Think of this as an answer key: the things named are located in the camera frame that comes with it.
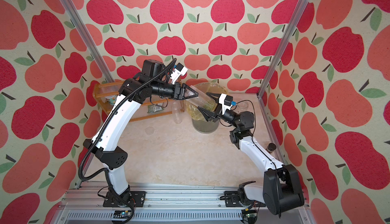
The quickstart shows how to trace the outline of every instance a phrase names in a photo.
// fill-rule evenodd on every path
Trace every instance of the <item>beige tabletop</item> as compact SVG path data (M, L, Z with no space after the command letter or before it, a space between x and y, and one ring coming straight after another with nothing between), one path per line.
M234 101L251 100L256 112L257 141L270 143L256 95L232 94ZM253 112L249 103L248 111ZM183 122L176 124L172 115L129 123L118 146L128 153L124 163L126 179L132 183L161 183L235 187L247 181L262 182L263 172L241 150L230 142L232 127L219 125L211 134L194 129L191 117L182 113ZM145 129L153 127L147 135ZM93 158L87 176L102 168ZM92 181L105 181L100 173Z

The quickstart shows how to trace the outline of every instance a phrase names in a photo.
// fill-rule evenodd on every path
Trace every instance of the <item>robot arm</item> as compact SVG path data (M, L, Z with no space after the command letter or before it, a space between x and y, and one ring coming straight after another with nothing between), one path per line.
M230 110L236 103L233 97L225 94L206 93L217 103L216 109L211 112L198 107L207 121L222 119L235 129L230 131L231 142L255 163L261 172L264 172L262 185L256 182L247 182L238 189L239 201L243 205L250 205L254 200L265 203L274 215L302 206L304 197L298 172L292 165L284 165L268 153L253 137L250 129L254 128L254 115L249 111L237 114Z

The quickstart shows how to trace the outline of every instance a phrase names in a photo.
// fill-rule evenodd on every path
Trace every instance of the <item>pink apple print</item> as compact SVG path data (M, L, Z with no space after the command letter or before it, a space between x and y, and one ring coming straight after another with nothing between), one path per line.
M179 0L154 0L150 4L150 16L158 23L179 23L184 10Z
M211 18L216 23L238 23L244 13L243 0L217 0L211 8Z

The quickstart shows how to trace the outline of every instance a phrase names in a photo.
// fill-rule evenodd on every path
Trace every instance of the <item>black cable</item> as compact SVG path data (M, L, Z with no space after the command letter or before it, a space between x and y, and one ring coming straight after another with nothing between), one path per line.
M101 189L100 189L100 190L97 192L97 195L98 195L99 197L102 197L102 198L106 199L106 197L105 197L105 196L103 196L103 195L99 194L99 193L100 193L100 191L102 191L102 190L103 190L103 188L101 188Z
M158 104L153 104L153 102L152 102L152 96L149 97L149 101L150 101L151 104L153 104L154 106L161 107L161 108L165 108L165 107L168 106L168 99L167 99L166 97L164 97L164 99L167 100L167 104L166 104L165 106L161 106L161 105L158 105Z
M174 58L162 71L160 71L157 75L152 77L151 79L144 82L142 85L140 85L138 88L136 88L133 92L131 92L129 95L127 95L123 100L120 101L120 103L115 106L115 108L111 111L111 113L108 115L107 119L103 123L103 126L101 127L99 134L97 135L95 141L90 145L88 148L87 153L84 155L84 158L81 160L80 167L78 168L78 177L81 179L81 181L88 181L95 176L97 176L99 173L104 172L106 168L101 168L100 170L96 171L95 173L91 174L88 177L85 177L83 174L84 170L84 164L87 160L88 156L90 155L92 149L96 146L98 142L101 141L101 137L103 136L104 131L106 130L108 124L110 123L111 119L114 115L118 113L119 108L129 99L131 99L139 90L143 89L144 87L148 86L152 81L156 80L159 76L164 74L166 70L171 69L176 63L176 58Z

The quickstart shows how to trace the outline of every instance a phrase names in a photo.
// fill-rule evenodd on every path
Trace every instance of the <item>metal vent grille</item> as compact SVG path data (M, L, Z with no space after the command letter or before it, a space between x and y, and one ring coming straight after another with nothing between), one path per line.
M111 210L71 210L67 220L123 220L113 218ZM241 210L137 210L132 221L212 221L242 220Z

